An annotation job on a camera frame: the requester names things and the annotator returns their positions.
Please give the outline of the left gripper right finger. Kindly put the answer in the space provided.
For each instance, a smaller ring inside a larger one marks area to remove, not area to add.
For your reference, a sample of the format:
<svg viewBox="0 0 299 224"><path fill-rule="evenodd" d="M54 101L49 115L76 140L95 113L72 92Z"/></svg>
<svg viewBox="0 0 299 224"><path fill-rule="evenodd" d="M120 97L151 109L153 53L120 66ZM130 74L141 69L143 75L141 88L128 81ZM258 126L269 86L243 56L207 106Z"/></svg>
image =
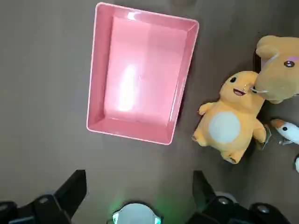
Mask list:
<svg viewBox="0 0 299 224"><path fill-rule="evenodd" d="M193 172L192 195L196 211L188 224L289 224L280 210L268 203L241 206L228 194L216 194L200 170Z"/></svg>

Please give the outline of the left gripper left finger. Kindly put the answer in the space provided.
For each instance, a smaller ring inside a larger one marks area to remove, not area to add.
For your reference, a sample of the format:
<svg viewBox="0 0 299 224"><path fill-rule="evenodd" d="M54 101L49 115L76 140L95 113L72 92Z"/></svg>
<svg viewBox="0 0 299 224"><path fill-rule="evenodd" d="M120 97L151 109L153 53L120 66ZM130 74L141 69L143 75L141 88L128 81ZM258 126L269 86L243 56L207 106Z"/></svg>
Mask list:
<svg viewBox="0 0 299 224"><path fill-rule="evenodd" d="M22 207L0 202L2 224L71 224L87 194L86 171L76 170L53 194L44 194Z"/></svg>

